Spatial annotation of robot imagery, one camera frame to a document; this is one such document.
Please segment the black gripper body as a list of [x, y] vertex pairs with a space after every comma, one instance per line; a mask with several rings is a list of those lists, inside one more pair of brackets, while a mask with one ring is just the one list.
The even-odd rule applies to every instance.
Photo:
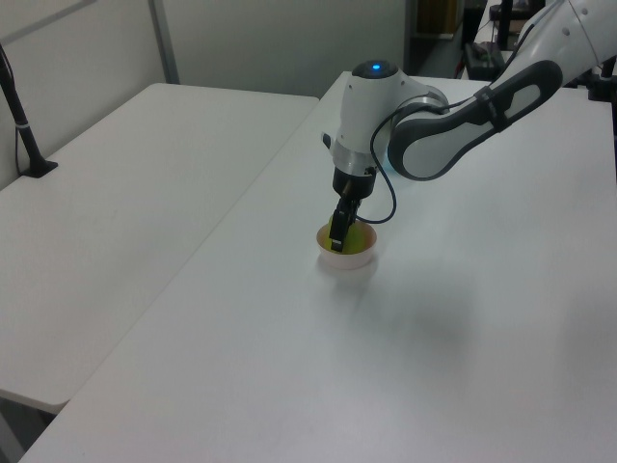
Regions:
[[339, 168], [335, 168], [333, 188], [340, 197], [349, 200], [363, 200], [372, 194], [375, 180], [375, 168], [368, 168], [364, 174], [359, 176], [346, 174]]

